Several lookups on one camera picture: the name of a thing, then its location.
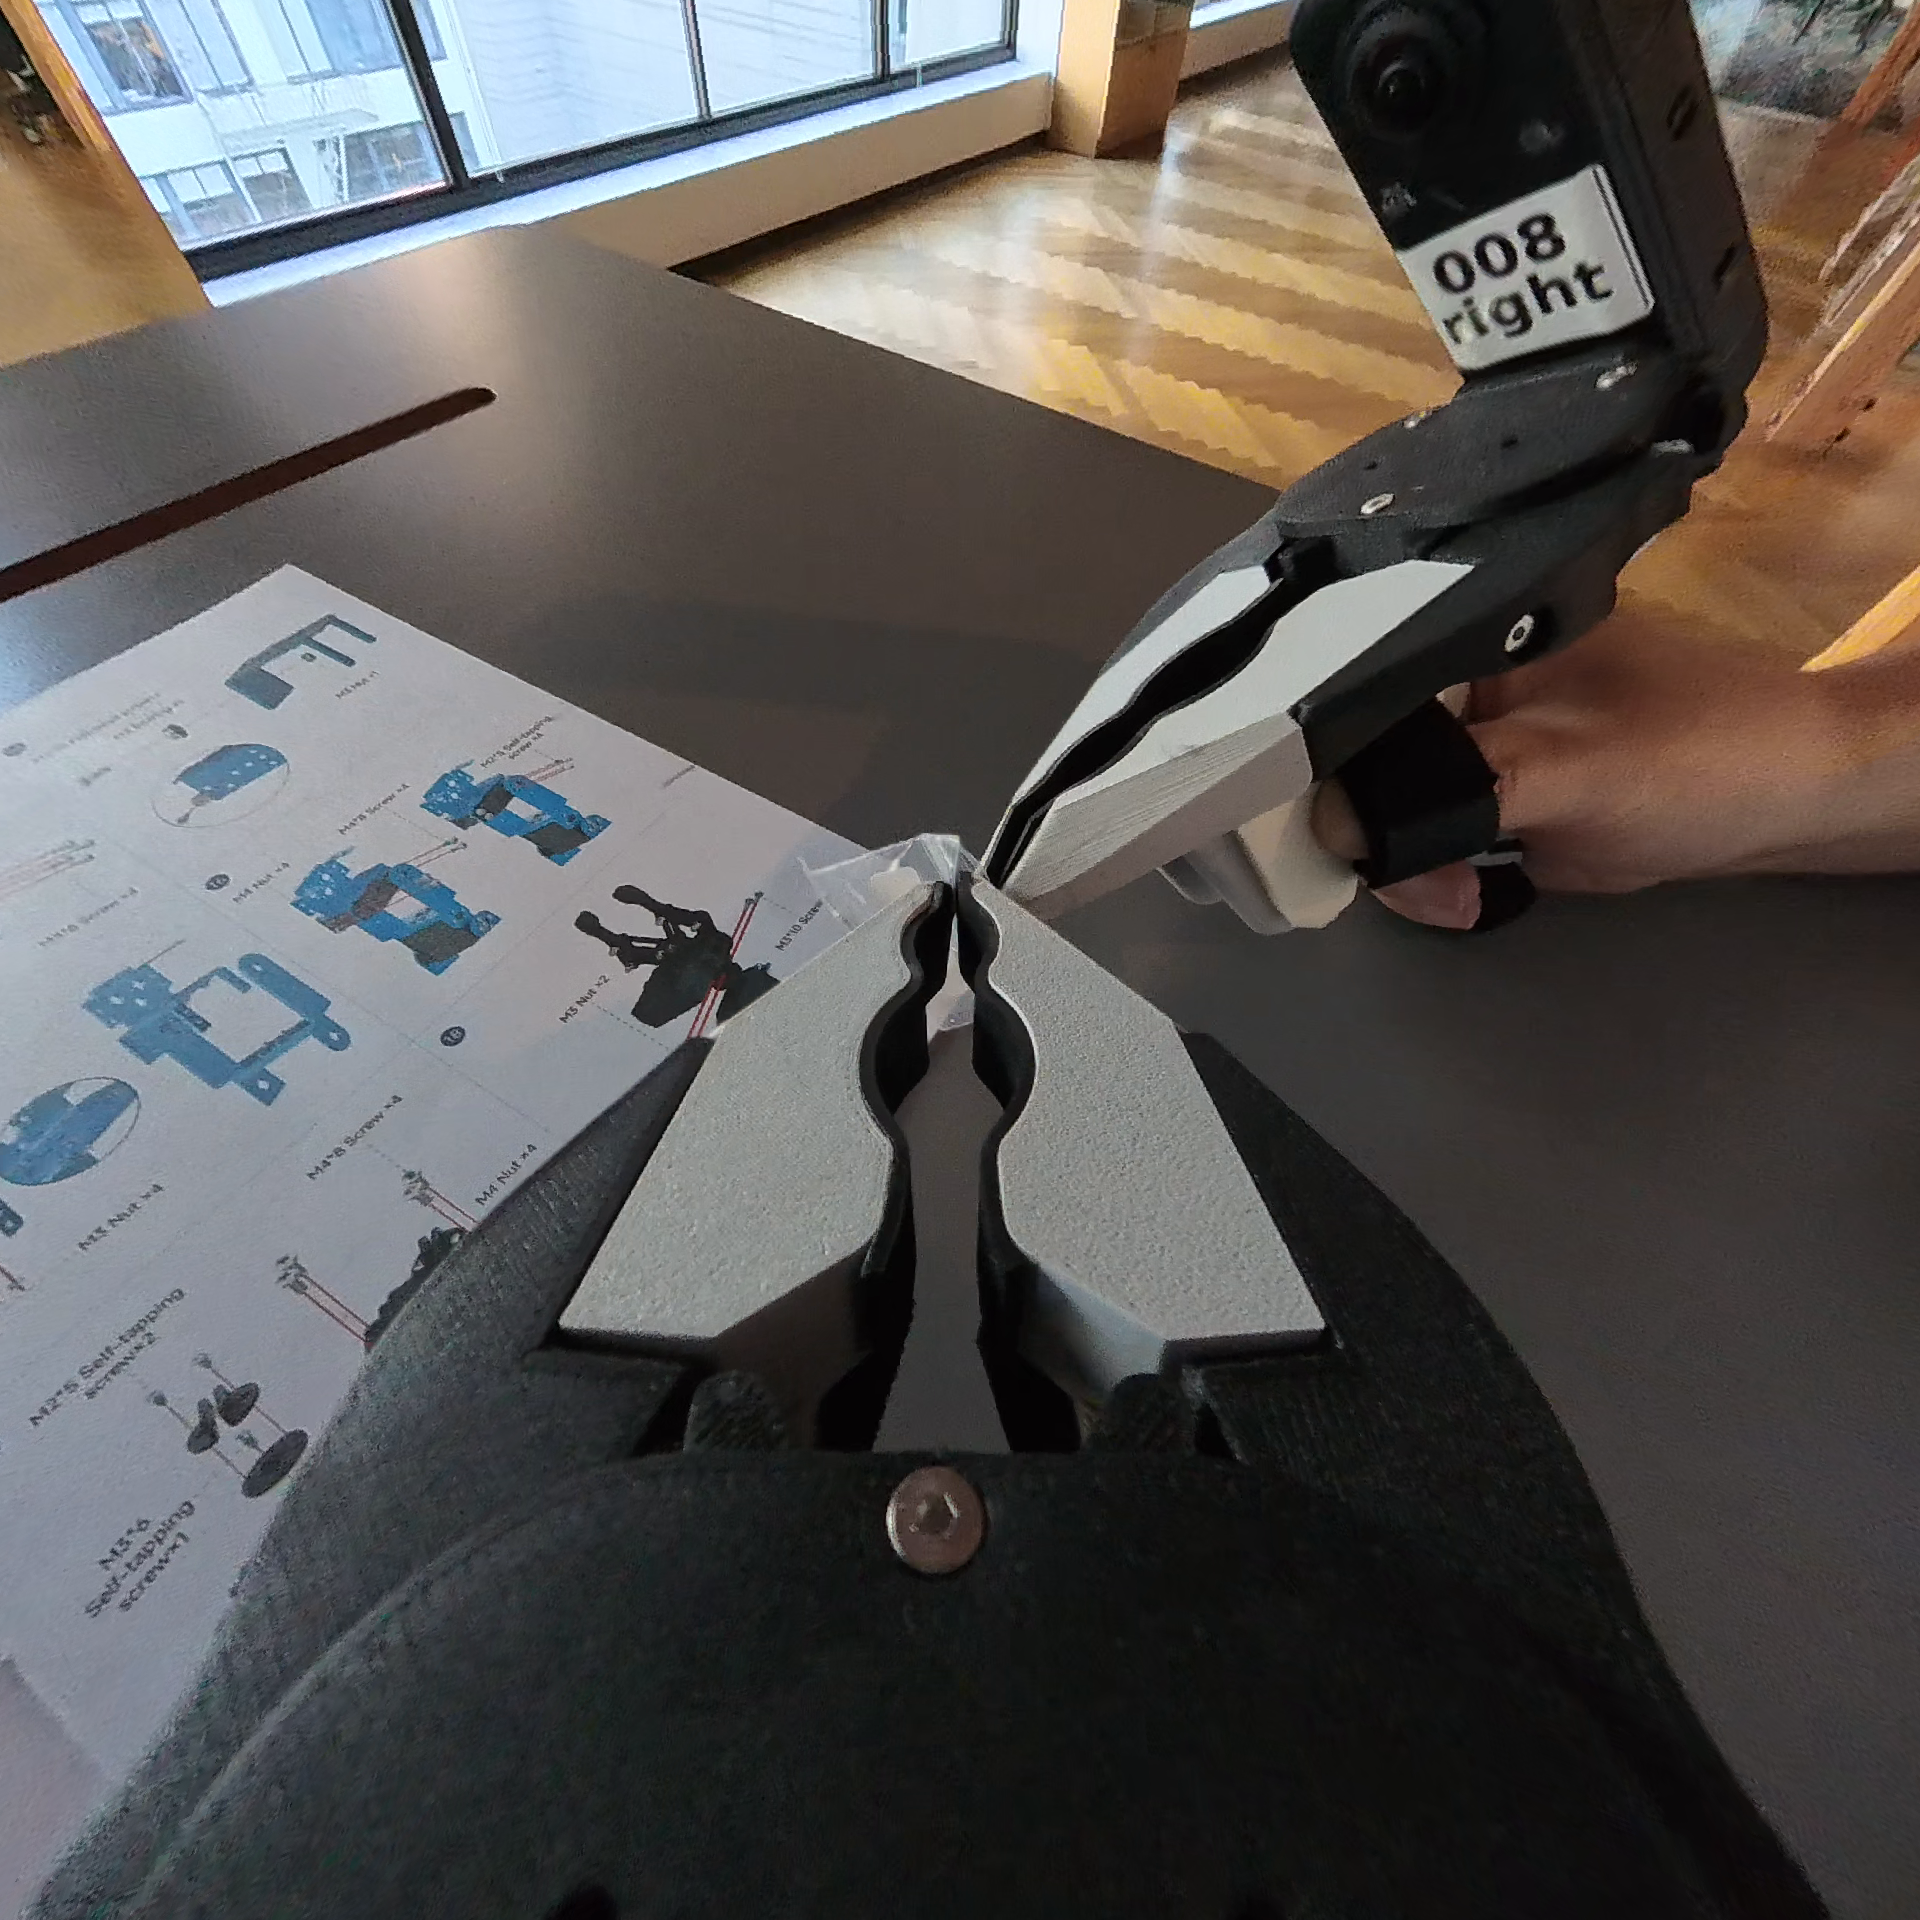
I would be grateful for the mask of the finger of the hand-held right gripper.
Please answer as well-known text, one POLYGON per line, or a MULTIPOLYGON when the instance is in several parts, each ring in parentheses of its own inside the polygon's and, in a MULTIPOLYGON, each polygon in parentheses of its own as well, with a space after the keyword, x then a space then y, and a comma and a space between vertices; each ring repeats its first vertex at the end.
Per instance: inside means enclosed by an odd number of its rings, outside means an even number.
POLYGON ((1248 669, 1156 717, 1115 768, 1068 789, 1012 873, 995 873, 995 842, 984 873, 1053 920, 1300 799, 1309 789, 1309 746, 1297 722, 1306 697, 1465 574, 1472 567, 1383 567, 1306 596, 1288 589, 1288 610, 1248 669))
POLYGON ((1253 662, 1271 626, 1288 610, 1288 548, 1261 567, 1232 567, 1205 578, 1188 599, 1163 615, 1128 653, 1092 681, 1062 729, 1044 746, 1034 775, 1010 799, 995 823, 995 873, 1012 873, 1019 855, 1044 823, 1044 810, 1078 786, 1115 768, 1146 729, 1225 687, 1253 662))

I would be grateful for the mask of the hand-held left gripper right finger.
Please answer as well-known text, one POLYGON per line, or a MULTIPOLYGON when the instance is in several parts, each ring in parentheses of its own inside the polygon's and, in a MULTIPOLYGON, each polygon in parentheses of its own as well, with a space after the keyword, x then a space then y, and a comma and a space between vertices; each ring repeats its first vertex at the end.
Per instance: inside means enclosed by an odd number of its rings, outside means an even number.
POLYGON ((1188 1034, 970 878, 973 1070, 1002 1099, 977 1180, 984 1356, 1073 1403, 1120 1376, 1309 1348, 1325 1308, 1188 1034))

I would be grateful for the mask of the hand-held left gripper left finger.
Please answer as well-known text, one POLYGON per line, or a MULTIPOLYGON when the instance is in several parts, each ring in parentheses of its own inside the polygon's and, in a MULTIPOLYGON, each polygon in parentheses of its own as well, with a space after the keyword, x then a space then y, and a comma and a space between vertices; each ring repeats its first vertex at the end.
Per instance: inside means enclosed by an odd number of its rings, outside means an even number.
POLYGON ((902 1343, 902 1099, 928 1070, 952 884, 914 878, 711 1044, 575 1289, 579 1343, 902 1343))

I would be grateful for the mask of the small clear screw bag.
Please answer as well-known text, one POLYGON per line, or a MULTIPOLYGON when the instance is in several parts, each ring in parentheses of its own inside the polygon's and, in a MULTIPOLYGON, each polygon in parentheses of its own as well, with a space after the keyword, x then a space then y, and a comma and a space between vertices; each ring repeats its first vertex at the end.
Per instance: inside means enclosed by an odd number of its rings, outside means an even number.
MULTIPOLYGON (((961 878, 970 873, 977 873, 977 855, 954 836, 914 836, 851 855, 804 855, 804 878, 847 932, 872 923, 914 884, 946 884, 946 894, 961 894, 961 878)), ((946 966, 928 994, 925 1033, 938 1039, 966 1025, 973 1025, 973 987, 961 974, 961 913, 952 909, 946 966)))

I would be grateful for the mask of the dark grey desk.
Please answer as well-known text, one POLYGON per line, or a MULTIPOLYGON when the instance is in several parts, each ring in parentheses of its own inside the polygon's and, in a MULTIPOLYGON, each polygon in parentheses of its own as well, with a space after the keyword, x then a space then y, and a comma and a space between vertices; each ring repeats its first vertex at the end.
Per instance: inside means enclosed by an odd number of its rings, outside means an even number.
MULTIPOLYGON (((6 599, 6 705, 307 567, 857 842, 977 842, 1265 494, 505 229, 6 369, 6 567, 495 401, 6 599)), ((1835 1917, 1915 1917, 1915 878, 1078 936, 1482 1293, 1683 1686, 1835 1917)))

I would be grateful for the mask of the person's right hand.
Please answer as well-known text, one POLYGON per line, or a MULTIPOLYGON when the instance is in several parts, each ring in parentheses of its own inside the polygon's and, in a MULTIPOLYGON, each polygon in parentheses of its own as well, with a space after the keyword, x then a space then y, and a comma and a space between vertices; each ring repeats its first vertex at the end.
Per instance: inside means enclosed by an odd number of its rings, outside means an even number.
POLYGON ((1432 929, 1489 929, 1492 890, 1620 899, 1668 878, 1842 872, 1842 725, 1791 660, 1650 615, 1443 697, 1492 768, 1517 863, 1378 884, 1432 929))

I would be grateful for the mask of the white assembly instruction booklet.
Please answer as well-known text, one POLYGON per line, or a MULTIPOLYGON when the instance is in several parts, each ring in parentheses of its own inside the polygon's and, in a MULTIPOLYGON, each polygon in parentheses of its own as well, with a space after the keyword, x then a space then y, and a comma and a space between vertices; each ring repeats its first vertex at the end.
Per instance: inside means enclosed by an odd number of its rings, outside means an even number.
POLYGON ((6 1758, 121 1779, 394 1298, 851 842, 302 568, 6 712, 6 1758))

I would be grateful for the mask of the large glass window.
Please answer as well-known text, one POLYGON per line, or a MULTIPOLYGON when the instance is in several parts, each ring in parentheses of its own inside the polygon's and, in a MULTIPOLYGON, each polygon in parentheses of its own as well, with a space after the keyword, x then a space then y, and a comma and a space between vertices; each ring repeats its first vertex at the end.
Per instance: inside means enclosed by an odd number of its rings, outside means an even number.
POLYGON ((40 0, 171 239, 229 273, 952 79, 1003 0, 40 0))

